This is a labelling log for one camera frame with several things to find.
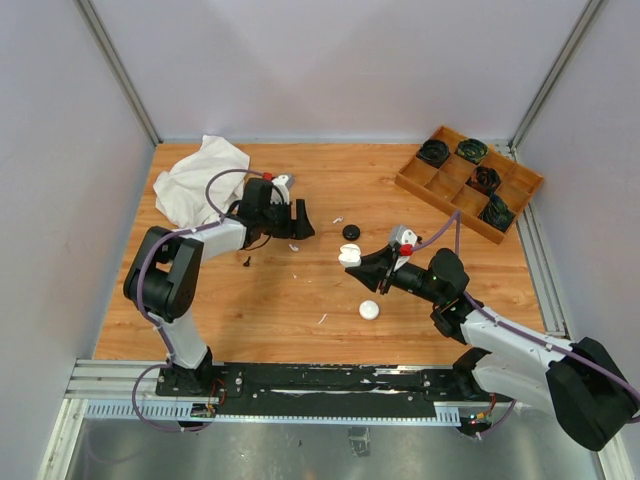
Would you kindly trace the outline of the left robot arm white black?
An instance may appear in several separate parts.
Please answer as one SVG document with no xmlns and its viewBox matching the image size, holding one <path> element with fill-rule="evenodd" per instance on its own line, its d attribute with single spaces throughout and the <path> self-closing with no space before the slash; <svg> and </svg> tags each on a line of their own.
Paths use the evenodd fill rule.
<svg viewBox="0 0 640 480">
<path fill-rule="evenodd" d="M 202 264 L 229 252 L 252 250 L 258 242 L 315 235 L 305 201 L 290 199 L 293 185 L 290 174 L 254 177 L 246 182 L 241 199 L 219 220 L 183 230 L 155 226 L 145 234 L 123 293 L 153 325 L 167 349 L 160 394 L 202 396 L 214 383 L 213 355 L 192 313 Z"/>
</svg>

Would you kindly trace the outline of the white round charging case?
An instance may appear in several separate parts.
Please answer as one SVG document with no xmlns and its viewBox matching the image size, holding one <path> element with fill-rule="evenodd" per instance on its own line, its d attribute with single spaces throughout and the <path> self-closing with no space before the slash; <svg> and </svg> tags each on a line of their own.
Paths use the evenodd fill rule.
<svg viewBox="0 0 640 480">
<path fill-rule="evenodd" d="M 345 268 L 361 265 L 361 249 L 354 243 L 347 243 L 339 248 L 339 263 Z"/>
<path fill-rule="evenodd" d="M 380 307 L 373 300 L 365 300 L 360 303 L 358 313 L 364 320 L 375 320 L 380 314 Z"/>
</svg>

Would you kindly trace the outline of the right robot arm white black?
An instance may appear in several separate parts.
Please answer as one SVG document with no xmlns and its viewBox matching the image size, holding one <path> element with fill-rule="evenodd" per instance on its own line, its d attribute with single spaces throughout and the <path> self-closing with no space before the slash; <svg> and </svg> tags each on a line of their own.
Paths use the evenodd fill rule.
<svg viewBox="0 0 640 480">
<path fill-rule="evenodd" d="M 600 451 L 626 425 L 639 420 L 639 393 L 598 341 L 571 342 L 521 326 L 474 299 L 469 277 L 450 249 L 425 268 L 409 262 L 410 245 L 388 245 L 369 255 L 340 247 L 347 274 L 369 290 L 395 287 L 431 303 L 431 318 L 445 337 L 469 346 L 455 363 L 455 392 L 511 398 L 553 416 L 576 443 Z"/>
</svg>

